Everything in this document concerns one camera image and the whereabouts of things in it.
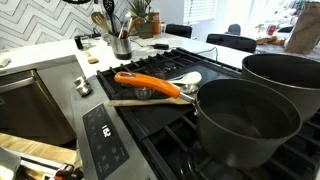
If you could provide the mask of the black chair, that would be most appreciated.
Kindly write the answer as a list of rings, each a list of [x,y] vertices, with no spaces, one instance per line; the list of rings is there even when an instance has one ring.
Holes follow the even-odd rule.
[[[229,34],[209,34],[206,42],[248,53],[254,53],[257,47],[254,39]]]
[[[192,28],[185,25],[167,24],[165,32],[180,37],[190,38],[192,34]]]

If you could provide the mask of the silver utensil holder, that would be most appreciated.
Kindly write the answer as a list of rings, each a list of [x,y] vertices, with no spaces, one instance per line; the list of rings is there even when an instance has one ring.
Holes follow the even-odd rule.
[[[119,39],[112,36],[111,48],[117,59],[129,60],[132,57],[131,42],[129,38]]]

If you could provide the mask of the large grey pot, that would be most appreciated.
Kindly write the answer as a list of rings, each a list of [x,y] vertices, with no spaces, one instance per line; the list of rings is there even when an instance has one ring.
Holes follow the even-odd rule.
[[[320,63],[283,54],[254,54],[242,60],[241,78],[266,85],[286,96],[303,121],[320,108]]]

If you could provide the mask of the silver stove knob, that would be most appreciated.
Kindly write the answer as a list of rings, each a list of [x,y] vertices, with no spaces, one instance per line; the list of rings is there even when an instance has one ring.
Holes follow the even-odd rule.
[[[82,97],[89,95],[92,91],[91,85],[85,77],[78,77],[74,81],[74,84],[76,85],[76,91]]]

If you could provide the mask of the white cloth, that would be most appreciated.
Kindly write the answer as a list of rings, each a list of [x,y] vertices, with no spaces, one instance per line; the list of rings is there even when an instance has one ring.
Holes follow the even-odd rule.
[[[0,68],[6,67],[11,62],[10,58],[4,58],[0,60]]]

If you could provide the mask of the brown paper bag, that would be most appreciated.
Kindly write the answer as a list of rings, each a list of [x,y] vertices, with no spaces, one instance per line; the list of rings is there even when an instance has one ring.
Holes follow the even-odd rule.
[[[320,2],[307,1],[298,20],[284,43],[291,53],[310,54],[320,40]]]

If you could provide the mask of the white spoon rest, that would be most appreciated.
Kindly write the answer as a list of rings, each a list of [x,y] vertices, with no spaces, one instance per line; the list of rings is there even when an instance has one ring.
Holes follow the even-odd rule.
[[[169,82],[175,85],[196,85],[202,80],[198,71],[192,71],[181,76],[180,79],[170,79]]]

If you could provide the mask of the black chair left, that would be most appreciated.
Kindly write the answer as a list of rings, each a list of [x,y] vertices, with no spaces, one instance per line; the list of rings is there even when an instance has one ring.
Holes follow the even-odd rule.
[[[167,24],[165,32],[180,37],[190,38],[192,34],[192,28],[185,25]]]

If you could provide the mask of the black gas stove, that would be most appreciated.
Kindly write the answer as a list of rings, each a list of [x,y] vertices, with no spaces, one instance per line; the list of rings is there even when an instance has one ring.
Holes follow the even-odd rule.
[[[182,49],[94,71],[88,79],[91,93],[71,97],[85,180],[319,180],[317,117],[264,165],[237,170],[215,162],[203,150],[192,105],[108,106],[109,100],[140,96],[115,82],[119,71],[165,79],[198,71],[204,82],[240,74],[232,66]]]

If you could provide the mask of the black power adapter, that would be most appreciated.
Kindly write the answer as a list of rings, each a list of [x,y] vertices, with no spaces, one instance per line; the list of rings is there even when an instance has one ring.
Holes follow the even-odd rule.
[[[168,50],[169,49],[169,45],[168,44],[160,44],[160,43],[156,43],[153,45],[154,49],[159,49],[159,50]]]

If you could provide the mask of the wooden spatula on stove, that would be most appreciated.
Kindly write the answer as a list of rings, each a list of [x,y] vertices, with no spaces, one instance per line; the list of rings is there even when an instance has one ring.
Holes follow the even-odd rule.
[[[148,105],[160,105],[160,104],[173,104],[173,105],[187,105],[190,102],[183,100],[181,98],[164,98],[164,99],[130,99],[130,100],[109,100],[107,103],[111,107],[121,107],[121,106],[148,106]]]

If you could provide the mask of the orange bottle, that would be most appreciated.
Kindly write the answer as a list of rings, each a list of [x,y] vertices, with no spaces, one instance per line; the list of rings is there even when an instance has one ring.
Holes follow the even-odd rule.
[[[160,34],[160,32],[161,32],[160,13],[153,12],[152,19],[153,19],[153,33]]]

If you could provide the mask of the blue chair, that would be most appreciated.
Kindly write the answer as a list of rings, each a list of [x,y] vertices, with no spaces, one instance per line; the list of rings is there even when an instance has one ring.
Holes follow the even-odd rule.
[[[226,34],[232,35],[240,35],[241,34],[241,27],[239,24],[231,24],[226,31]]]

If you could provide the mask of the wooden slotted spoon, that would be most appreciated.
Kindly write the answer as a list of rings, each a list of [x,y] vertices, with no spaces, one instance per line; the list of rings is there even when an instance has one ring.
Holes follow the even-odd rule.
[[[105,17],[103,16],[103,14],[101,12],[93,12],[91,14],[91,19],[92,21],[100,26],[101,28],[103,28],[105,31],[107,31],[110,35],[113,35],[113,32],[110,30]]]

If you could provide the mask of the potted green plant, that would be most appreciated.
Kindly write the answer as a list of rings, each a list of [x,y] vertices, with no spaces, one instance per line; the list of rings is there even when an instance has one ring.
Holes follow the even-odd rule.
[[[151,13],[152,0],[129,0],[129,10],[133,19],[137,19],[138,23],[135,26],[138,36],[141,39],[153,37],[153,21],[149,18]]]

